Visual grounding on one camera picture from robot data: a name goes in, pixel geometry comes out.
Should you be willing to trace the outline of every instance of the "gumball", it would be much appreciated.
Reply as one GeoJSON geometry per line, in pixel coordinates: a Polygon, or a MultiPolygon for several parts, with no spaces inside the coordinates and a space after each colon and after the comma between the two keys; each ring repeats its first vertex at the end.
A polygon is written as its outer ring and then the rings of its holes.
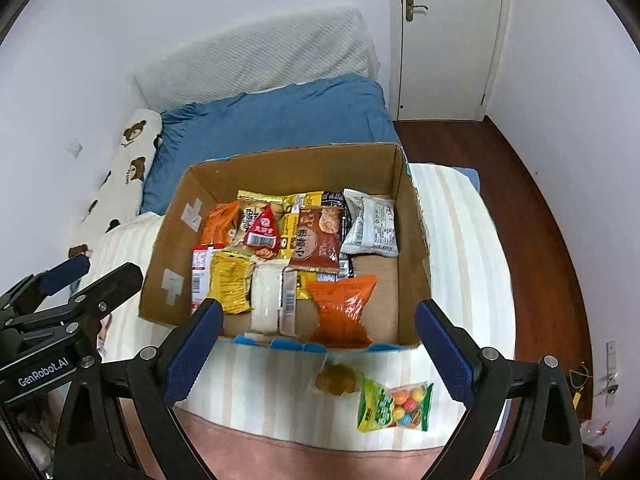
{"type": "Polygon", "coordinates": [[[404,410],[400,406],[396,406],[391,412],[391,417],[393,420],[400,420],[404,417],[404,410]]]}
{"type": "Polygon", "coordinates": [[[400,390],[394,393],[394,402],[396,406],[402,406],[404,402],[409,398],[409,392],[407,390],[400,390]]]}
{"type": "Polygon", "coordinates": [[[415,409],[418,407],[418,403],[410,397],[404,402],[402,407],[407,413],[413,413],[415,409]]]}
{"type": "Polygon", "coordinates": [[[411,424],[411,415],[409,414],[405,415],[403,418],[398,420],[398,424],[400,426],[408,426],[409,424],[411,424]]]}
{"type": "Polygon", "coordinates": [[[424,391],[422,388],[414,388],[411,390],[411,398],[416,402],[422,402],[424,399],[424,391]]]}

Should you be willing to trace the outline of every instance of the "packing tape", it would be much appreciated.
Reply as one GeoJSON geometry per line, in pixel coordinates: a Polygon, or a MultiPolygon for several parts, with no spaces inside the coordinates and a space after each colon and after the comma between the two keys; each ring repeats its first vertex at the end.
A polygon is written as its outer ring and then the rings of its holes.
{"type": "Polygon", "coordinates": [[[180,216],[182,221],[196,232],[198,232],[200,223],[202,222],[202,216],[198,214],[201,209],[202,200],[197,198],[193,203],[193,206],[190,204],[184,206],[184,211],[182,212],[182,216],[180,216]]]}
{"type": "Polygon", "coordinates": [[[167,305],[175,305],[175,297],[181,295],[183,285],[184,278],[180,274],[169,269],[164,270],[164,274],[162,275],[162,289],[166,290],[167,305]]]}

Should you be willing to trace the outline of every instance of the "white door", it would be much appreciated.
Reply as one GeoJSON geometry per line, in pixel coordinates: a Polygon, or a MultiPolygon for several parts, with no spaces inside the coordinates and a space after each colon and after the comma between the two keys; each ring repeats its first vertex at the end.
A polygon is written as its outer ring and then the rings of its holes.
{"type": "Polygon", "coordinates": [[[400,120],[479,119],[501,1],[414,0],[429,9],[402,20],[400,120]]]}

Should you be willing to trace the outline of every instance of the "bear print pillow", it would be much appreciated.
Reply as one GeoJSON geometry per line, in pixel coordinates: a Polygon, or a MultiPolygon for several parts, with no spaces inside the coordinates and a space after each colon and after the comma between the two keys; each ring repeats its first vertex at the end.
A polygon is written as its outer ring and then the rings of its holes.
{"type": "Polygon", "coordinates": [[[133,113],[120,137],[111,171],[73,235],[70,258],[91,251],[103,234],[138,215],[142,187],[156,156],[161,131],[162,119],[157,112],[133,113]]]}

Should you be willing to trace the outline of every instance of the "cardboard box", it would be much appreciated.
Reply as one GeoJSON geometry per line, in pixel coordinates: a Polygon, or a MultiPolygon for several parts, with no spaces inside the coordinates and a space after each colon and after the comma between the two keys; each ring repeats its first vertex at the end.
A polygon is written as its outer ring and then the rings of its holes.
{"type": "MultiPolygon", "coordinates": [[[[354,257],[358,276],[378,283],[362,314],[375,344],[414,346],[416,305],[430,297],[428,250],[417,193],[401,148],[394,143],[333,144],[238,155],[203,162],[182,176],[154,245],[140,300],[140,316],[177,325],[191,313],[191,252],[204,218],[218,204],[236,199],[239,189],[288,195],[342,191],[345,187],[396,200],[397,258],[354,257]]],[[[318,325],[318,307],[298,301],[296,333],[301,341],[318,325]]],[[[250,313],[225,316],[223,336],[247,332],[250,313]]]]}

